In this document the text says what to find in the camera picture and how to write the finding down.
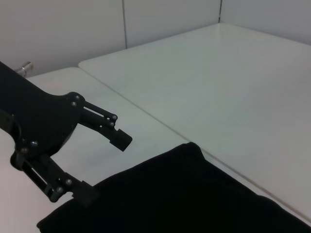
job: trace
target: black fabric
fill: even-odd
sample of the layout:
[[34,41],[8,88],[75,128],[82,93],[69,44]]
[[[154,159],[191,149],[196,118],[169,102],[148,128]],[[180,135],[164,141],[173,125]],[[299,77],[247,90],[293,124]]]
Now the black fabric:
[[38,223],[43,233],[311,233],[268,198],[207,162],[194,143],[181,145],[96,188],[85,209],[70,200]]

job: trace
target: white wall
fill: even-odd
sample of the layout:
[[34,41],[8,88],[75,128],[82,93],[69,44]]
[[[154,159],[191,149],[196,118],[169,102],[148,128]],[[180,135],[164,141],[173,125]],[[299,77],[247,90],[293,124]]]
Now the white wall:
[[0,61],[34,74],[125,48],[122,0],[2,0]]
[[311,0],[223,0],[221,22],[311,45]]
[[128,47],[218,23],[220,0],[124,0]]

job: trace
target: screw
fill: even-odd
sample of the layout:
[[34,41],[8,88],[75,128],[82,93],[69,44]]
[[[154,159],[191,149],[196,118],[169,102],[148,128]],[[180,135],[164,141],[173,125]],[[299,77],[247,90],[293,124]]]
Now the screw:
[[23,147],[22,149],[20,149],[20,152],[22,152],[23,154],[27,154],[28,153],[28,148]]
[[56,188],[56,191],[57,191],[58,193],[62,193],[62,192],[64,191],[64,189],[63,189],[62,187],[57,187],[57,188]]
[[32,141],[30,143],[33,147],[37,147],[39,145],[39,143],[37,141]]
[[66,180],[66,184],[67,184],[67,185],[72,185],[72,180],[71,180],[71,179],[67,179],[67,180]]

